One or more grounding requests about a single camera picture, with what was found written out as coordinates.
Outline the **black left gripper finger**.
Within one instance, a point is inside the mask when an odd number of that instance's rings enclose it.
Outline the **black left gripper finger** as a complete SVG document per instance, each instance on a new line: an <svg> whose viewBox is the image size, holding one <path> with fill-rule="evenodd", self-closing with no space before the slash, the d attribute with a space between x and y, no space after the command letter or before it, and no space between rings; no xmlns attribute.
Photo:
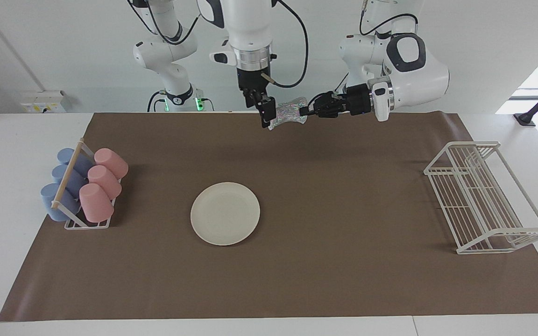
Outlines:
<svg viewBox="0 0 538 336"><path fill-rule="evenodd" d="M320 118L337 118L340 113L347 110L346 104L308 105L299 109L301 117L316 115Z"/></svg>
<svg viewBox="0 0 538 336"><path fill-rule="evenodd" d="M334 91L328 91L318 94L316 97L316 105L334 105L341 104L344 100L344 96L335 93Z"/></svg>

